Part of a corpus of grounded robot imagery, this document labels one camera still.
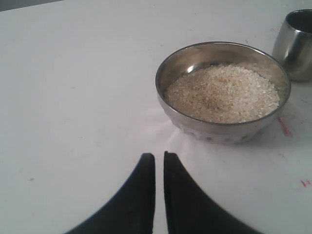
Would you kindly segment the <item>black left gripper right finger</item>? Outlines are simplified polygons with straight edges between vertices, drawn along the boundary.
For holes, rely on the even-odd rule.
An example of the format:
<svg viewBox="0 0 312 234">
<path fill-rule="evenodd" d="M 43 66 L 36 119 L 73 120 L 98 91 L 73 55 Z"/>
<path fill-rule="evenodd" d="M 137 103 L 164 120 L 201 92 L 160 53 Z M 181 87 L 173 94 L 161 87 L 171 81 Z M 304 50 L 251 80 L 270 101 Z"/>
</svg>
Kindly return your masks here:
<svg viewBox="0 0 312 234">
<path fill-rule="evenodd" d="M 164 152 L 164 200 L 170 234 L 257 234 L 215 203 L 175 153 Z"/>
</svg>

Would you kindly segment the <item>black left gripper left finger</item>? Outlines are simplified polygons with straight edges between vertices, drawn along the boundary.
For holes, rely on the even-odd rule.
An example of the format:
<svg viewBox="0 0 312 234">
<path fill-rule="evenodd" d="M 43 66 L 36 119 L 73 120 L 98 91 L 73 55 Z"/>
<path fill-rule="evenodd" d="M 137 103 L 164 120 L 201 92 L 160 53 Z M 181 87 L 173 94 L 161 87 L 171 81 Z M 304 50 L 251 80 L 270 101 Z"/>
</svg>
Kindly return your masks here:
<svg viewBox="0 0 312 234">
<path fill-rule="evenodd" d="M 151 234 L 155 214 L 155 157 L 141 155 L 117 193 L 69 234 Z"/>
</svg>

